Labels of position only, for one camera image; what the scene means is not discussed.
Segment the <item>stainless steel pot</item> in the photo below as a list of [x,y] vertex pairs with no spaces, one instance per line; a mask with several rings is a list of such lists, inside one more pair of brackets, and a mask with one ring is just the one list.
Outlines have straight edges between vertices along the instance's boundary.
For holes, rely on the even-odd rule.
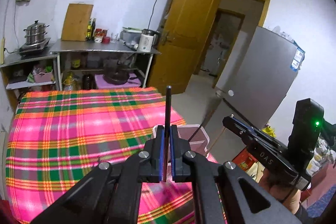
[[36,20],[34,24],[29,25],[26,29],[24,29],[26,32],[26,44],[32,45],[42,42],[44,40],[44,36],[47,34],[45,29],[48,26],[49,25],[46,26],[44,23],[40,23]]

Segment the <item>bottle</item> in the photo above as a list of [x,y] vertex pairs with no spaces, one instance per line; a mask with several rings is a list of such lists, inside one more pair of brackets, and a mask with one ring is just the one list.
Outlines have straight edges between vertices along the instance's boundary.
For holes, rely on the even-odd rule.
[[94,18],[91,24],[91,33],[90,33],[90,40],[94,40],[93,33],[95,32],[96,28],[96,19]]
[[90,40],[90,36],[91,36],[91,18],[89,20],[89,25],[87,27],[86,41]]

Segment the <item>white kettle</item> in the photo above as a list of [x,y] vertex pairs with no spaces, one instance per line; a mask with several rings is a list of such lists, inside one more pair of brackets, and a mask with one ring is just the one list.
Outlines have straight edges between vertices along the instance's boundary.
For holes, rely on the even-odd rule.
[[143,29],[138,46],[139,52],[150,52],[152,45],[154,45],[158,39],[158,32],[148,29]]

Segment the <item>black sleeve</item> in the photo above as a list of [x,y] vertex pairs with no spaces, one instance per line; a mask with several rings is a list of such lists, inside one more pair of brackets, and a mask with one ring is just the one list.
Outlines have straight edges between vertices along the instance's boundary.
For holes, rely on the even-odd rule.
[[295,216],[302,222],[302,224],[314,224],[315,222],[314,218],[308,216],[306,209],[303,208],[301,204]]

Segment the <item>refrigerator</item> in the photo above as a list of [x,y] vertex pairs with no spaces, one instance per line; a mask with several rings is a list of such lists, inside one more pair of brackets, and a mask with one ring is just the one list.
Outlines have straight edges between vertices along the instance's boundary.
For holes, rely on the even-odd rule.
[[[225,116],[262,129],[286,96],[299,72],[305,52],[294,42],[257,27],[239,67],[228,78],[223,100],[205,126],[210,139]],[[232,160],[244,147],[241,139],[226,130],[214,146],[219,162]]]

